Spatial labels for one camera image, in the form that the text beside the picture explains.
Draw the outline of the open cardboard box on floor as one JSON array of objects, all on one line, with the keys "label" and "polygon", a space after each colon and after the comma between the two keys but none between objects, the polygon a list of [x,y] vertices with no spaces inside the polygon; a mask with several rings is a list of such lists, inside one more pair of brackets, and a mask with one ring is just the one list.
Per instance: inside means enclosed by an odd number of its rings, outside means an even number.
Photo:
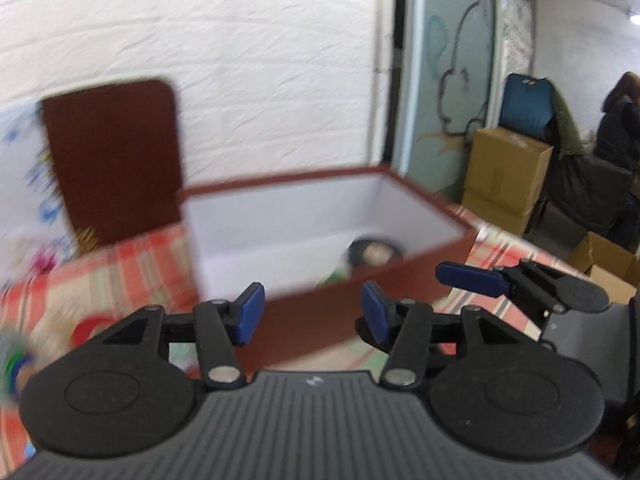
[{"label": "open cardboard box on floor", "polygon": [[602,287],[612,304],[628,304],[639,287],[639,259],[597,233],[588,232],[567,263]]}]

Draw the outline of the red tape roll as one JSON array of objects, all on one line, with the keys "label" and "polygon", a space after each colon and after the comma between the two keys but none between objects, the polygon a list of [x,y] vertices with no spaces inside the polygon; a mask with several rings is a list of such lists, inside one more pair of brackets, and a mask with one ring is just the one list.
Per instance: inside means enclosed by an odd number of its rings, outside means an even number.
[{"label": "red tape roll", "polygon": [[88,318],[84,318],[76,325],[70,335],[72,348],[75,349],[82,346],[92,337],[104,332],[104,330],[107,330],[118,321],[119,318],[106,314],[91,315]]}]

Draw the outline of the stacked brown cardboard boxes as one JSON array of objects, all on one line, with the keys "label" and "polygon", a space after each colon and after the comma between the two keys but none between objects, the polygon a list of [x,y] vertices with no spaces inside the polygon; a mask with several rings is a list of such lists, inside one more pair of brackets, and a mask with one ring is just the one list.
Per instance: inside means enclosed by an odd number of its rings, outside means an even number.
[{"label": "stacked brown cardboard boxes", "polygon": [[474,134],[462,206],[516,236],[525,233],[539,200],[553,148],[505,128]]}]

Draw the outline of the olive green hanging jacket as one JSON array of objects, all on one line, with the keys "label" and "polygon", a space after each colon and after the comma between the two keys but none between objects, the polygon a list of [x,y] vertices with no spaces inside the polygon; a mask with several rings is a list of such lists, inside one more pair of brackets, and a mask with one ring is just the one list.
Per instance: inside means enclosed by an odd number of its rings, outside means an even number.
[{"label": "olive green hanging jacket", "polygon": [[560,157],[586,156],[592,152],[592,145],[584,139],[570,107],[554,82],[549,80],[552,89],[552,103],[560,137]]}]

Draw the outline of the black round tin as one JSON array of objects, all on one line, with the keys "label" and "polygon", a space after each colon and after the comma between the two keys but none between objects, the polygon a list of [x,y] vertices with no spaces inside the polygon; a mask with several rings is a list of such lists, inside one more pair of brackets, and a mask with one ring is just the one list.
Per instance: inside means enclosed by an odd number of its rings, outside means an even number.
[{"label": "black round tin", "polygon": [[358,237],[347,249],[347,262],[353,269],[382,268],[404,258],[405,249],[387,238]]}]

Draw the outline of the seated person in black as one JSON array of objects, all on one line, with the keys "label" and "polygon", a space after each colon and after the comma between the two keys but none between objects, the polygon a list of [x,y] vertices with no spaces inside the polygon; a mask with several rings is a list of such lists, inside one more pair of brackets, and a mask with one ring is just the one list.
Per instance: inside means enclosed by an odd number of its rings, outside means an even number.
[{"label": "seated person in black", "polygon": [[639,163],[639,76],[626,72],[602,105],[603,117],[593,153],[634,172]]}]

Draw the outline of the blue chair back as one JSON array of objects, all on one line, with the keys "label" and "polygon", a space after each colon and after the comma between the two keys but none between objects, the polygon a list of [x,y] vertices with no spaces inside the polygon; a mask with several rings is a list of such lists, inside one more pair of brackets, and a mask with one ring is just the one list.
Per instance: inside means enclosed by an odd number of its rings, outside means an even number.
[{"label": "blue chair back", "polygon": [[514,73],[506,77],[500,127],[542,141],[553,116],[553,87],[547,79]]}]

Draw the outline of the floral white headboard panel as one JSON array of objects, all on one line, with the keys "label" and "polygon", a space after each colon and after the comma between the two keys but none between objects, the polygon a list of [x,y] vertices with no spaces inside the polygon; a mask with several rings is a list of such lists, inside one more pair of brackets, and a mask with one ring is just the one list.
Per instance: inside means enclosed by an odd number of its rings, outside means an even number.
[{"label": "floral white headboard panel", "polygon": [[41,104],[1,110],[1,287],[46,274],[76,257]]}]

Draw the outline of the green small packet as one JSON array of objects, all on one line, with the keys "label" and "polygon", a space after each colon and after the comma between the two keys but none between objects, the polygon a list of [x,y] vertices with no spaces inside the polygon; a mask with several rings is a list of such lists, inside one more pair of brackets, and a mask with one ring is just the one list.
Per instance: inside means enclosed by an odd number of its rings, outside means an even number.
[{"label": "green small packet", "polygon": [[331,271],[328,275],[320,278],[317,282],[316,287],[326,287],[332,286],[335,284],[343,283],[344,281],[348,281],[350,278],[350,270],[348,266],[339,266],[338,268]]}]

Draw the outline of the maroon open storage box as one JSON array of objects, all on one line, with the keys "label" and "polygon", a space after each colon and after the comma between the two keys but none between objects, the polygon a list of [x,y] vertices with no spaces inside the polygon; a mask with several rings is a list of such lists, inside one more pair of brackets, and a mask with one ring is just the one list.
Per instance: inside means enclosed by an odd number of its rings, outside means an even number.
[{"label": "maroon open storage box", "polygon": [[[182,190],[180,202],[201,299],[233,299],[253,282],[265,287],[262,320],[238,351],[247,370],[356,336],[367,280],[398,299],[445,296],[436,266],[465,262],[476,237],[446,200],[384,168],[203,184]],[[353,269],[347,249],[358,237],[392,240],[404,258]],[[348,281],[316,287],[339,266],[349,267]]]}]

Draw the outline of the maroon box lid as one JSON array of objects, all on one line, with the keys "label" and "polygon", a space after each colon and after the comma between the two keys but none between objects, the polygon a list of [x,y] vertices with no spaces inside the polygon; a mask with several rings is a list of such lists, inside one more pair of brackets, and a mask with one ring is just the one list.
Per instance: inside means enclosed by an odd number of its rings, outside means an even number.
[{"label": "maroon box lid", "polygon": [[58,188],[81,250],[179,221],[174,90],[161,79],[85,88],[42,102]]}]

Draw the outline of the glass door with cartoon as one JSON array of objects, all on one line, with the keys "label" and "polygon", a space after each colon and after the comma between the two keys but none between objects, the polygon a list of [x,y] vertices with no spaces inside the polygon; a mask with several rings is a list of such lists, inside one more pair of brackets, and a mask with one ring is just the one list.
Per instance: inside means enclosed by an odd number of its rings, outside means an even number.
[{"label": "glass door with cartoon", "polygon": [[506,75],[533,62],[532,0],[395,0],[385,158],[456,202],[476,130],[496,124]]}]

